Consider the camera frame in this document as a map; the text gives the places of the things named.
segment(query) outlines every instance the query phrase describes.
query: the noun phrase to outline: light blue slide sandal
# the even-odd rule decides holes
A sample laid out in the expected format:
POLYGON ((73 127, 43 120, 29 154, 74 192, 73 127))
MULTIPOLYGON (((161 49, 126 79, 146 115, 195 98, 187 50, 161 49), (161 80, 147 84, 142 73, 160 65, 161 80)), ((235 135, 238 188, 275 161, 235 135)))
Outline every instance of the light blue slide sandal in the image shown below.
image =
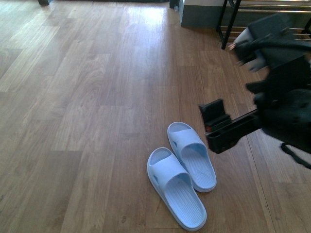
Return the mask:
POLYGON ((209 192, 216 186, 216 174, 207 148, 196 131, 183 122, 169 125, 167 135, 180 164, 190 174, 193 187, 199 192, 209 192))
POLYGON ((190 175, 169 149, 161 147, 151 153, 147 172, 153 187, 182 228, 197 231, 204 226, 205 207, 192 187, 190 175))

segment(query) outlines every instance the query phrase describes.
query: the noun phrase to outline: black metal leg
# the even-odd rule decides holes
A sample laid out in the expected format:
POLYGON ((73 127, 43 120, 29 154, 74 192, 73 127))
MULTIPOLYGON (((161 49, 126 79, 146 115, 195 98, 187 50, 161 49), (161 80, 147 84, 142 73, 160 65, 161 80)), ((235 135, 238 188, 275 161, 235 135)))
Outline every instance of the black metal leg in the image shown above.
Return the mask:
POLYGON ((227 3, 228 3, 228 0, 225 0, 224 4, 223 4, 223 7, 222 7, 222 11, 221 11, 220 16, 219 16, 218 24, 217 24, 217 27, 216 27, 216 31, 217 32, 220 30, 220 27, 222 25, 222 20, 223 20, 224 14, 225 14, 225 8, 227 6, 227 3))
POLYGON ((309 19, 309 21, 307 22, 305 29, 301 32, 302 34, 305 33, 309 33, 311 34, 311 31, 309 30, 309 27, 311 26, 311 18, 309 19))
POLYGON ((223 41, 222 50, 224 50, 226 45, 227 45, 227 42, 228 42, 231 30, 232 30, 232 27, 233 27, 234 20, 235 20, 235 18, 237 16, 237 13, 238 13, 238 9, 239 9, 240 3, 241 3, 241 0, 237 0, 236 3, 235 3, 235 7, 233 9, 233 13, 232 13, 229 25, 228 25, 228 29, 227 29, 227 31, 225 33, 225 38, 224 38, 224 41, 223 41))

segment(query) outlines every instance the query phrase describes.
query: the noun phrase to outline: slipper strap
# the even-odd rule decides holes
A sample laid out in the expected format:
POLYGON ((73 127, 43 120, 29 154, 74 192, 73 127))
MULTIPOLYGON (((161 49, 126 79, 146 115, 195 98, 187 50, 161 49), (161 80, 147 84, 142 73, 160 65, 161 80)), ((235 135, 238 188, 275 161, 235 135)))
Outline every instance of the slipper strap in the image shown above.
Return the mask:
POLYGON ((202 142, 194 129, 181 130, 170 133, 170 138, 172 141, 172 146, 175 147, 174 151, 176 156, 180 156, 182 149, 191 144, 200 144, 206 148, 205 144, 202 142))
POLYGON ((159 188, 163 191, 165 190, 166 184, 179 174, 187 174, 189 179, 187 182, 192 186, 190 175, 187 171, 180 165, 178 159, 174 155, 162 159, 156 164, 150 166, 152 174, 155 176, 156 183, 159 188))

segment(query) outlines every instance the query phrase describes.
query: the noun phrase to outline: floor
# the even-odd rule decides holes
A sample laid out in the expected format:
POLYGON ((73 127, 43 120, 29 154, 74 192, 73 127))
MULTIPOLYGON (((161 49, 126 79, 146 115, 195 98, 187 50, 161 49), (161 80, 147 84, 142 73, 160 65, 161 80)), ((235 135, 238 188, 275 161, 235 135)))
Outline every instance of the floor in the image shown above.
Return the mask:
MULTIPOLYGON (((0 232, 183 233, 147 177, 169 124, 204 142, 198 104, 253 110, 214 29, 168 3, 0 0, 0 232)), ((209 152, 204 233, 311 233, 311 171, 256 131, 209 152)), ((308 155, 298 152, 302 157, 308 155)))

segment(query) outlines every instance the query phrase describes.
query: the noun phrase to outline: black strap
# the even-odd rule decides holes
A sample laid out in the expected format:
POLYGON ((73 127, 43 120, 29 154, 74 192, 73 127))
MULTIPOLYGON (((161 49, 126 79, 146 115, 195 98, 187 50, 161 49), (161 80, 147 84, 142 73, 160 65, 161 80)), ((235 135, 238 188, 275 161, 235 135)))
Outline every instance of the black strap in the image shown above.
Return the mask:
POLYGON ((286 145, 288 145, 287 143, 283 142, 281 145, 281 149, 289 154, 295 161, 296 163, 301 164, 302 166, 311 169, 311 164, 309 164, 307 161, 304 161, 302 158, 298 157, 293 151, 291 151, 286 145))

